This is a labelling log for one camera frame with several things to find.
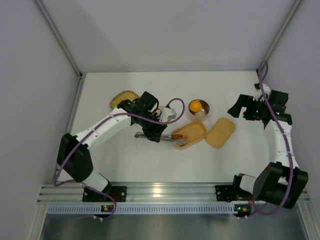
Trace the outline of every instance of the white table surface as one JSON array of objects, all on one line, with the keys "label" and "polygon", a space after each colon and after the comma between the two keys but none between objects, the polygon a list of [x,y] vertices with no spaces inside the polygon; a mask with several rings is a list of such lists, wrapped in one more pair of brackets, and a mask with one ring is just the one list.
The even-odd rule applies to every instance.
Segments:
[{"label": "white table surface", "polygon": [[[124,90],[138,95],[148,91],[164,106],[172,98],[190,101],[203,99],[210,106],[203,122],[209,131],[215,122],[227,117],[236,130],[226,144],[215,149],[205,140],[176,150],[168,142],[136,139],[139,125],[128,127],[91,153],[94,167],[111,182],[194,182],[228,183],[239,173],[257,177],[269,163],[268,142],[259,121],[233,118],[227,114],[239,94],[254,95],[254,71],[198,72],[121,72],[88,73],[77,108],[71,134],[92,126],[111,112],[111,99]],[[171,104],[179,115],[180,102]],[[165,134],[188,124],[187,114],[171,124]],[[59,180],[70,179],[63,171]]]}]

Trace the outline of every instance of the utensil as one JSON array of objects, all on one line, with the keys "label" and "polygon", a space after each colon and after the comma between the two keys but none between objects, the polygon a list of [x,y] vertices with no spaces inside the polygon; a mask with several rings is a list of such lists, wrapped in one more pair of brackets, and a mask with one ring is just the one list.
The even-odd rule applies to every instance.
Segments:
[{"label": "utensil", "polygon": [[[147,139],[146,135],[143,132],[137,131],[134,135],[134,137],[136,139]],[[162,134],[160,136],[160,140],[161,141],[167,141],[167,142],[171,142],[174,145],[177,145],[179,147],[183,146],[184,144],[186,144],[187,140],[186,139],[182,139],[184,136],[182,134],[173,134],[173,135],[167,135],[167,134]]]},{"label": "utensil", "polygon": [[183,146],[174,146],[176,149],[183,150],[204,139],[207,134],[207,129],[201,121],[193,121],[183,127],[174,130],[172,134],[187,136],[186,143]]}]

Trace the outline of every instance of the metal tongs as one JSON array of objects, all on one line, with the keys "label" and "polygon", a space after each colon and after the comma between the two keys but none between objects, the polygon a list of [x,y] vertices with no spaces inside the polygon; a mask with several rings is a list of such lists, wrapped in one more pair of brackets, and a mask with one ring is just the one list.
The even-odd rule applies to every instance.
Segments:
[{"label": "metal tongs", "polygon": [[[136,139],[146,139],[146,135],[143,132],[137,131],[134,135]],[[186,140],[182,139],[183,135],[182,134],[174,134],[174,135],[167,135],[167,134],[162,134],[160,136],[160,141],[168,141],[171,142],[175,145],[178,145],[179,147],[183,146],[186,144]]]}]

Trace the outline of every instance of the black bracket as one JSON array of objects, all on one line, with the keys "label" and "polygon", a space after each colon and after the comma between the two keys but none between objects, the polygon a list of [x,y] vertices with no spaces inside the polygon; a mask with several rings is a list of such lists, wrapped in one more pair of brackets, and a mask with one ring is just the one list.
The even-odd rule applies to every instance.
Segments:
[{"label": "black bracket", "polygon": [[[280,162],[270,162],[268,166],[255,180],[253,186],[253,196],[257,201],[262,200],[267,203],[279,205],[284,199],[287,185],[279,183],[281,177],[285,177],[286,181],[289,179],[290,168],[283,166]],[[293,179],[290,192],[283,207],[292,209],[300,194],[304,190],[309,176],[305,171],[301,171],[298,167],[293,169]]]},{"label": "black bracket", "polygon": [[[127,198],[127,187],[126,186],[112,186],[110,193],[110,197],[112,197],[117,203],[124,203]],[[97,202],[112,202],[111,199],[103,196],[102,194],[91,191],[88,188],[84,188],[82,201],[84,203],[97,203]]]},{"label": "black bracket", "polygon": [[227,202],[236,201],[236,195],[233,191],[232,185],[217,185],[215,186],[215,195],[218,202]]},{"label": "black bracket", "polygon": [[[152,108],[156,105],[159,107],[159,101],[152,94],[145,91],[140,98],[135,99],[133,102],[129,99],[125,99],[117,106],[118,109],[123,109],[127,113],[136,114],[146,119],[150,119],[159,122],[159,117],[154,112],[151,112]],[[159,143],[160,136],[168,126],[167,124],[155,124],[148,122],[138,117],[131,117],[131,125],[139,124],[142,127],[142,131],[148,140]]]}]

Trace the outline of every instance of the orange tray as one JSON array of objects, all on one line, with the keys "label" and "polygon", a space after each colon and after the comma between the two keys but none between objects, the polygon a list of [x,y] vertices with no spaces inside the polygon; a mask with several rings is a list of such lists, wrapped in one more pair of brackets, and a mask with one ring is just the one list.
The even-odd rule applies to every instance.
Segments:
[{"label": "orange tray", "polygon": [[186,143],[183,146],[174,146],[176,149],[183,150],[204,139],[207,134],[207,129],[201,121],[193,121],[174,130],[171,134],[187,135]]}]

